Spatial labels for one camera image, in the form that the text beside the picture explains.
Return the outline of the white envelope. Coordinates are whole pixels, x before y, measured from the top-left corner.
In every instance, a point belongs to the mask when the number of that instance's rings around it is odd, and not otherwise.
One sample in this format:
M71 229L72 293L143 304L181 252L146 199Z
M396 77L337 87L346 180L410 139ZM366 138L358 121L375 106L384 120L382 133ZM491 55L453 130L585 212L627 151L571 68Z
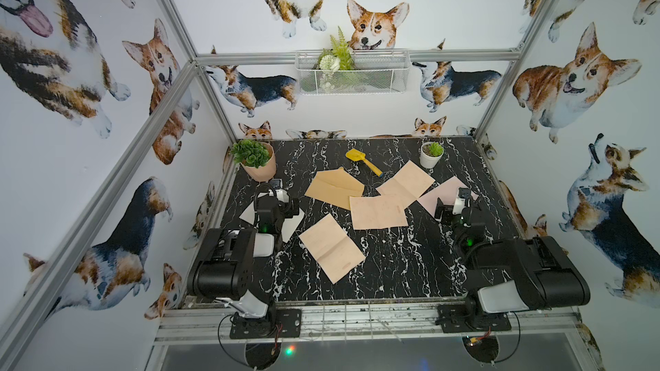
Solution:
M299 216L294 216L292 219L286 219L284 226L283 226L283 234L282 235L275 235L279 236L283 242L288 242L291 238L296 229L298 228L298 225L301 223L302 219L304 218L304 212L300 208L300 215ZM240 215L240 219L246 223L249 223L253 226L254 225L254 202L251 202L249 206L242 212Z

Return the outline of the pink envelope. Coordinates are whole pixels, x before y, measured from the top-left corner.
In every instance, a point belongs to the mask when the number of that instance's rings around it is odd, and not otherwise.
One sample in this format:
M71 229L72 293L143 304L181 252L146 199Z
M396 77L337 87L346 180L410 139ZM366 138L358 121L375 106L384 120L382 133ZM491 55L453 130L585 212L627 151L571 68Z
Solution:
M442 219L444 214L454 216L452 209L455 203L455 197L457 196L457 191L460 187L467 186L459 178L453 176L420 197L418 202L436 220ZM472 202L474 202L479 196L475 192L472 193Z

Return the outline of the brown kraft envelope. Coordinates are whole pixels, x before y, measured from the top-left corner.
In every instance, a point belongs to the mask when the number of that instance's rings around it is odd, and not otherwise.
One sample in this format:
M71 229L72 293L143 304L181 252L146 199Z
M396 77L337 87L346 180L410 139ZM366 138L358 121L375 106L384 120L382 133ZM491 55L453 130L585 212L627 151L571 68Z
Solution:
M350 198L360 198L363 193L364 185L338 168L317 172L305 196L350 211Z

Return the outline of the cream letter paper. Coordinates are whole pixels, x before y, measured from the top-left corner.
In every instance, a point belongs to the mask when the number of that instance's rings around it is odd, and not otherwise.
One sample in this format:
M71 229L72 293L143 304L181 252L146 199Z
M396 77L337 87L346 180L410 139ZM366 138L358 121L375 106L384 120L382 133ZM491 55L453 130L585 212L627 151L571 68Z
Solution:
M376 190L381 195L394 196L403 209L417 201L436 182L412 161L408 161L392 178Z
M351 197L350 207L355 230L399 228L408 225L405 209L395 195Z
M330 214L299 238L332 284L365 261L360 248Z

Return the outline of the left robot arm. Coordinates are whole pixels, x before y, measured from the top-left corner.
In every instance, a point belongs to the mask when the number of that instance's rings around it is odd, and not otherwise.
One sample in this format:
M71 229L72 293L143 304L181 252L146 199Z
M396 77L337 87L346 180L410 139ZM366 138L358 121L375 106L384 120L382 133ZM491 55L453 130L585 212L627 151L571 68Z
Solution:
M251 206L249 228L211 228L206 233L187 278L189 295L223 302L247 323L275 326L274 302L249 290L256 259L281 251L290 235L285 222L303 213L299 198L268 184L258 186Z

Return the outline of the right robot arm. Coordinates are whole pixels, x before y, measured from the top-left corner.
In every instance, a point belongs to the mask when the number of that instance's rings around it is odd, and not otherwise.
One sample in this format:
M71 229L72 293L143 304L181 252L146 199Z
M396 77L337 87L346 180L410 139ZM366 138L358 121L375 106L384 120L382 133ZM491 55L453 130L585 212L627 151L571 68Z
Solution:
M590 302L589 285L554 238L487 240L482 236L485 225L471 221L474 208L469 203L460 197L452 205L438 199L434 216L452 229L455 252L466 269L501 269L509 273L510 280L469 290L464 303L467 317L579 307Z

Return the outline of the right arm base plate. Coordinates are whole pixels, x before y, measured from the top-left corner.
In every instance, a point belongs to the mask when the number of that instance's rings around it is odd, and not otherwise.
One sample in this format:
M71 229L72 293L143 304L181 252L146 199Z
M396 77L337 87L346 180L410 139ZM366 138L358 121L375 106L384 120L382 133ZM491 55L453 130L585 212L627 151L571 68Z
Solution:
M465 305L438 305L436 326L444 333L487 333L510 331L512 324L505 314L483 314Z

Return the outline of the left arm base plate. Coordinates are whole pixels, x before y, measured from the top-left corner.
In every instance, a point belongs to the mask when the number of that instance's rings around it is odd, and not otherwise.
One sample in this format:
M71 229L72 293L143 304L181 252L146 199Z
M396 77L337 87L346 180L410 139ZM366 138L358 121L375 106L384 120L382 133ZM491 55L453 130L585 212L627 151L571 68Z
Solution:
M276 309L265 318L246 319L238 314L231 320L231 339L298 338L301 334L300 309Z

